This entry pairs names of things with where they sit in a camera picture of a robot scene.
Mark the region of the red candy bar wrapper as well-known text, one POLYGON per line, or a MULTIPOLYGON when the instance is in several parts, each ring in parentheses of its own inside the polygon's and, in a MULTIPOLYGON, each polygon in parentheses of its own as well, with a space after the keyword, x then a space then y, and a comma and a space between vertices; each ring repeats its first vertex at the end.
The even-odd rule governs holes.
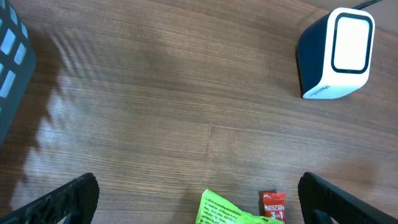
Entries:
POLYGON ((262 201, 266 217, 285 223, 285 192, 264 192, 262 201))

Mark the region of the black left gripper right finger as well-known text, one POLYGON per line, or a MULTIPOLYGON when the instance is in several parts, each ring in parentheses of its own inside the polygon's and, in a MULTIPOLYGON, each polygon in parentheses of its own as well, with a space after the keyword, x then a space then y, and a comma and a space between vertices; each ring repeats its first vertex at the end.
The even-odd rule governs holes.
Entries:
POLYGON ((397 224, 397 219, 311 172, 298 183, 304 223, 397 224))

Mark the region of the green snack packet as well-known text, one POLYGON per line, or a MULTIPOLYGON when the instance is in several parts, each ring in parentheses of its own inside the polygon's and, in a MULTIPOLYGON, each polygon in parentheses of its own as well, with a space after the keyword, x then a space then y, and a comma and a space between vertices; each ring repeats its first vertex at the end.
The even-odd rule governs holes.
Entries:
POLYGON ((201 195, 196 224, 283 224, 282 221, 252 215, 217 193, 206 189, 201 195))

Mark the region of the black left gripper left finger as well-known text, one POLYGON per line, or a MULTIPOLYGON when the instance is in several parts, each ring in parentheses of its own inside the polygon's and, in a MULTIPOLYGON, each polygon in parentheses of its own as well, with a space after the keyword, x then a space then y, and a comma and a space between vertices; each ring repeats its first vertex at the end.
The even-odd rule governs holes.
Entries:
POLYGON ((90 224, 100 189, 92 173, 83 174, 1 218, 2 224, 83 223, 90 224))

